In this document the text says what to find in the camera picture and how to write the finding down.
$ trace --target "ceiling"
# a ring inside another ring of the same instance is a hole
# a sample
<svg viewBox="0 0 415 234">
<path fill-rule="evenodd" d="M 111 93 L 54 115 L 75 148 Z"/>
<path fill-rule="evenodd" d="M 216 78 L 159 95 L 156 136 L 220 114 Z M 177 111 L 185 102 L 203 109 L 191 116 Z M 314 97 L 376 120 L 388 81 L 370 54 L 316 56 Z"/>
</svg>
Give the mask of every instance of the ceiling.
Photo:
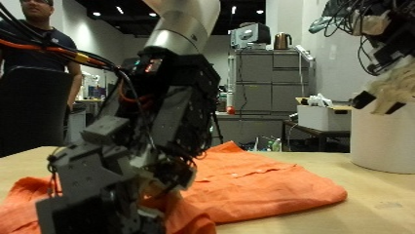
<svg viewBox="0 0 415 234">
<path fill-rule="evenodd" d="M 159 21 L 159 16 L 151 17 L 152 9 L 142 0 L 76 0 L 87 9 L 87 15 L 95 20 L 104 20 L 124 34 L 147 37 Z M 244 22 L 265 23 L 267 0 L 221 0 L 220 18 L 213 35 L 228 35 L 231 29 L 239 28 Z"/>
</svg>

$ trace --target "drawer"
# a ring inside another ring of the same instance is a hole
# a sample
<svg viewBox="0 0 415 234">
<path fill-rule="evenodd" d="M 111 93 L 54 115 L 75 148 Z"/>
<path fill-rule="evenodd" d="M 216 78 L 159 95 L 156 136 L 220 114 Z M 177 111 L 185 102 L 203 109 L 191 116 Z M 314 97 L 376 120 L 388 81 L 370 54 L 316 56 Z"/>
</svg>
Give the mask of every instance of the drawer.
<svg viewBox="0 0 415 234">
<path fill-rule="evenodd" d="M 237 82 L 272 82 L 273 54 L 237 55 L 235 74 Z"/>
<path fill-rule="evenodd" d="M 276 69 L 273 71 L 273 83 L 308 83 L 309 82 L 309 69 Z"/>
<path fill-rule="evenodd" d="M 309 61 L 300 54 L 275 54 L 273 67 L 309 67 Z"/>
<path fill-rule="evenodd" d="M 219 116 L 224 142 L 235 141 L 236 144 L 248 143 L 256 140 L 259 136 L 281 137 L 283 120 L 277 118 L 256 118 L 255 116 L 239 116 L 228 119 Z M 219 130 L 213 127 L 213 145 L 221 143 L 219 139 Z"/>
<path fill-rule="evenodd" d="M 296 113 L 298 105 L 296 98 L 309 96 L 308 84 L 273 85 L 273 111 Z"/>
<path fill-rule="evenodd" d="M 236 84 L 233 95 L 236 113 L 272 112 L 272 83 Z"/>
</svg>

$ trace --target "man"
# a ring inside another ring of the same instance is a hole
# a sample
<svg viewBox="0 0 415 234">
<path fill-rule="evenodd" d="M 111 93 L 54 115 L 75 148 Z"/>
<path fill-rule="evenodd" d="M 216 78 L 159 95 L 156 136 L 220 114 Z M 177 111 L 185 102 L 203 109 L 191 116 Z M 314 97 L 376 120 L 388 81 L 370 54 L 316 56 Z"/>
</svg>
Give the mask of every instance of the man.
<svg viewBox="0 0 415 234">
<path fill-rule="evenodd" d="M 39 34 L 50 34 L 52 41 L 60 45 L 76 49 L 76 43 L 70 36 L 51 26 L 51 16 L 54 14 L 54 0 L 20 0 L 26 20 L 23 23 Z M 5 21 L 0 22 L 0 28 L 23 36 L 23 34 Z M 14 66 L 44 67 L 66 71 L 74 75 L 75 81 L 68 98 L 68 107 L 74 109 L 74 103 L 79 94 L 82 85 L 82 71 L 79 63 L 59 57 L 50 53 L 19 50 L 9 47 L 0 48 L 0 65 L 5 60 L 5 72 Z"/>
</svg>

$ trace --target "orange towel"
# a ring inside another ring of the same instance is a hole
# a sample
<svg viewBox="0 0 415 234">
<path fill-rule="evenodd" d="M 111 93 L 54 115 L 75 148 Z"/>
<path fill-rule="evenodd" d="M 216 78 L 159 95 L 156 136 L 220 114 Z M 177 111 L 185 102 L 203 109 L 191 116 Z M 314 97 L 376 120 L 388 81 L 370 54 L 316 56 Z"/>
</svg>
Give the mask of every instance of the orange towel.
<svg viewBox="0 0 415 234">
<path fill-rule="evenodd" d="M 35 203 L 47 198 L 50 178 L 22 178 L 0 207 L 0 234 L 40 234 Z M 209 215 L 184 199 L 169 196 L 164 201 L 168 234 L 216 234 Z"/>
<path fill-rule="evenodd" d="M 183 196 L 216 222 L 298 212 L 348 196 L 330 179 L 241 150 L 233 142 L 211 148 L 196 164 L 196 181 Z"/>
<path fill-rule="evenodd" d="M 346 199 L 328 178 L 295 164 L 243 151 L 233 142 L 197 161 L 196 182 L 183 199 L 164 203 L 168 233 L 215 234 L 215 222 L 287 214 Z M 46 197 L 47 178 L 23 178 L 0 206 L 0 234 L 39 234 L 35 201 Z"/>
</svg>

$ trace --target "white bucket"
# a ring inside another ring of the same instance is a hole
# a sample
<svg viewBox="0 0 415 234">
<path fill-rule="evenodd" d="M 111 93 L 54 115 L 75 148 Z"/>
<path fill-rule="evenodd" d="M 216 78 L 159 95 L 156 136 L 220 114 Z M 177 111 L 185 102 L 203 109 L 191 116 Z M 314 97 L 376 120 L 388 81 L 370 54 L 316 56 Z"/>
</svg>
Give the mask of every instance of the white bucket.
<svg viewBox="0 0 415 234">
<path fill-rule="evenodd" d="M 415 103 L 392 115 L 374 115 L 376 103 L 352 111 L 352 162 L 373 170 L 415 174 Z"/>
</svg>

